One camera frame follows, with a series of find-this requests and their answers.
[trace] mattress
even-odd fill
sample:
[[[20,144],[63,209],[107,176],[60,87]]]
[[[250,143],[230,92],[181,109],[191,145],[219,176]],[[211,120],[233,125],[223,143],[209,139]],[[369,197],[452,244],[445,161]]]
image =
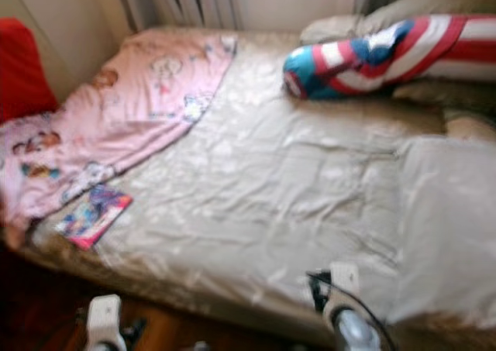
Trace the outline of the mattress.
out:
[[[398,275],[395,151],[444,124],[381,97],[290,98],[281,68],[297,45],[297,34],[240,33],[203,119],[109,182],[134,202],[95,249],[55,231],[73,203],[43,220],[22,253],[119,291],[321,344],[329,333],[305,271],[351,261],[362,299],[385,318]]]

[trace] black cable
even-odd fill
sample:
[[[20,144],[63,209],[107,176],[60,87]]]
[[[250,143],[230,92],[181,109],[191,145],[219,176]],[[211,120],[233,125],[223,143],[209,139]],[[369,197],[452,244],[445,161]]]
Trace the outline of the black cable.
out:
[[[341,288],[340,286],[334,284],[331,280],[330,280],[330,276],[329,276],[329,279],[327,279],[327,277],[323,277],[322,274],[314,274],[312,272],[307,272],[307,275],[309,277],[311,277],[312,279],[316,279],[316,280],[319,280],[321,281],[322,283],[325,283],[325,284],[328,284],[329,286],[335,288],[337,291],[343,293],[344,295],[350,297],[351,299],[353,299],[356,303],[358,303],[360,306],[362,306],[362,308],[367,312],[367,314],[372,318],[372,320],[374,321],[375,325],[379,328],[379,330],[381,331],[381,333],[383,334],[383,336],[385,337],[386,339],[386,342],[387,342],[387,346],[390,350],[392,351],[398,351],[398,347],[394,344],[393,342],[393,339],[391,338],[388,330],[386,329],[386,327],[384,326],[384,324],[382,323],[381,320],[379,320],[376,315],[374,315],[374,313],[372,312],[372,310],[370,310],[368,308],[368,306],[366,304],[364,304],[355,294],[353,293],[350,293],[348,292],[347,290]]]
[[[48,332],[36,345],[33,351],[41,351],[47,343],[55,336],[65,325],[68,325],[70,322],[73,322],[75,317],[72,316],[70,318],[66,318],[63,321],[59,322],[56,326],[52,328],[50,332]]]

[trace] pillow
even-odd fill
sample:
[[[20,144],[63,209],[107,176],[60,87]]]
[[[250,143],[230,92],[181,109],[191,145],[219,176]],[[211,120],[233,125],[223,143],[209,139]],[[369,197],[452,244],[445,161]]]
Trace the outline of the pillow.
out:
[[[421,137],[400,150],[398,291],[389,321],[443,315],[496,326],[495,167],[496,146],[484,143]]]
[[[416,80],[395,88],[393,98],[496,115],[496,86],[441,80]]]
[[[16,19],[0,19],[0,66],[0,123],[57,109],[33,35]]]
[[[418,15],[474,13],[495,14],[496,0],[397,0],[365,18],[357,15],[355,19],[341,16],[321,19],[308,26],[300,40],[304,45],[328,43],[376,33]]]
[[[286,59],[301,98],[366,94],[420,76],[496,81],[496,15],[429,15],[363,38],[301,46]]]
[[[357,27],[362,20],[363,15],[338,15],[316,20],[301,32],[301,44],[328,43],[356,37]]]
[[[445,120],[446,135],[449,138],[496,143],[494,123],[482,115],[467,111],[447,110]]]

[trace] red cushion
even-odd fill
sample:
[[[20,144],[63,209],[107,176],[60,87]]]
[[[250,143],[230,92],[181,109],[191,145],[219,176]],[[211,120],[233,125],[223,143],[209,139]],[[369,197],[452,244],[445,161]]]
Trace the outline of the red cushion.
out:
[[[17,19],[0,19],[0,123],[57,109],[34,37]]]

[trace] beige pillow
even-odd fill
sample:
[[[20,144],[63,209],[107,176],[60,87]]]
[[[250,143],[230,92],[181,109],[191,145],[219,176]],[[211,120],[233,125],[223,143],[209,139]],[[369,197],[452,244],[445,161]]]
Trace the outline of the beige pillow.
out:
[[[496,143],[496,127],[485,117],[471,112],[450,110],[445,113],[445,117],[448,137]]]
[[[496,0],[397,0],[366,17],[356,34],[362,37],[376,33],[418,15],[474,13],[496,13]]]
[[[496,116],[496,86],[493,84],[415,80],[398,86],[393,98]]]
[[[301,33],[301,44],[328,43],[354,38],[357,36],[357,27],[362,20],[363,15],[338,15],[316,20]]]
[[[301,43],[326,43],[362,37],[388,28],[396,22],[428,14],[496,13],[496,0],[397,0],[367,17],[335,16],[316,21],[301,33]]]

